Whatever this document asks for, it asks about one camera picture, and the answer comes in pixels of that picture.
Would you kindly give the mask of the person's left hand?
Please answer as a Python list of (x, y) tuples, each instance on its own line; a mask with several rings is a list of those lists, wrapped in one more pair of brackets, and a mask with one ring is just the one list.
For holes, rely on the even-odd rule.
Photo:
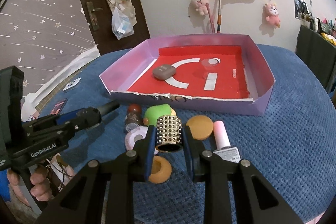
[[(53, 169), (58, 169), (61, 172), (62, 179), (70, 180), (75, 176), (74, 169), (63, 161), (59, 154), (56, 154), (50, 161), (50, 166)], [(23, 204), (30, 206), (22, 191), (19, 188), (19, 175), (13, 170), (7, 170), (7, 179), (9, 180), (10, 188), (14, 191), (16, 198)], [(52, 189), (50, 187), (50, 182), (56, 184), (54, 179), (49, 176), (49, 171), (46, 167), (41, 164), (38, 165), (37, 169), (30, 177), (30, 182), (33, 187), (30, 190), (32, 196), (34, 196), (38, 201), (45, 202), (52, 198)]]

